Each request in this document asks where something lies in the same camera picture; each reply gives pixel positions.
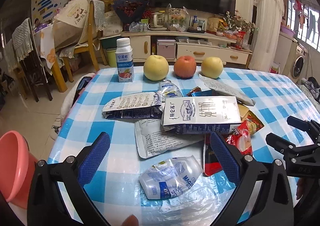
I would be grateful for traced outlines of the left hand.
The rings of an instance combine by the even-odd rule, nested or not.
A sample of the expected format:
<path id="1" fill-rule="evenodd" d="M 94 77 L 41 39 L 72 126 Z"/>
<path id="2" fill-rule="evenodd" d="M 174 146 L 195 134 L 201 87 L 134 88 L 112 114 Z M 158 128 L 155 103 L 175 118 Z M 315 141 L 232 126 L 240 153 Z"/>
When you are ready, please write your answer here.
<path id="1" fill-rule="evenodd" d="M 139 226 L 139 220 L 135 215 L 130 215 L 121 226 Z"/>

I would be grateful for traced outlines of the right hand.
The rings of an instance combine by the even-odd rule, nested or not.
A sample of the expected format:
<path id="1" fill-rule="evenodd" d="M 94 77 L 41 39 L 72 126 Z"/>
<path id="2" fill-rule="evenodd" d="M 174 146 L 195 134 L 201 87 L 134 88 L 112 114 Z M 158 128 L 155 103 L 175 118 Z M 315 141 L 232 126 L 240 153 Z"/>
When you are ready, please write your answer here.
<path id="1" fill-rule="evenodd" d="M 300 178 L 297 181 L 297 191 L 296 191 L 296 200 L 301 199 L 304 194 L 304 179 Z"/>

